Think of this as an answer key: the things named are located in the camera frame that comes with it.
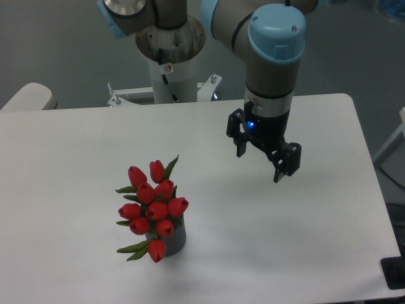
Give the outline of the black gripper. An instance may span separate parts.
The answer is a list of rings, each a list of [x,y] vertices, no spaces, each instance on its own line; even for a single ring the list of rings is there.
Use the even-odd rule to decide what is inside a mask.
[[[274,183],[293,175],[301,164],[301,145],[285,142],[289,113],[288,110],[277,117],[261,117],[253,113],[252,107],[244,106],[244,112],[238,108],[228,116],[226,135],[233,139],[237,157],[240,158],[246,152],[249,135],[252,145],[265,151],[274,165]],[[240,130],[243,123],[247,133]]]

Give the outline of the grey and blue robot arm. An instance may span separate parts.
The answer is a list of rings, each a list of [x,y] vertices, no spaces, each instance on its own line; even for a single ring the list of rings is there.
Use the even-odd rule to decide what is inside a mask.
[[[286,142],[292,97],[305,48],[305,14],[317,1],[203,1],[199,18],[186,1],[98,1],[117,37],[135,36],[149,65],[154,101],[197,99],[196,64],[212,36],[246,65],[244,106],[228,117],[227,136],[237,148],[261,150],[275,167],[274,180],[294,174],[301,146]]]

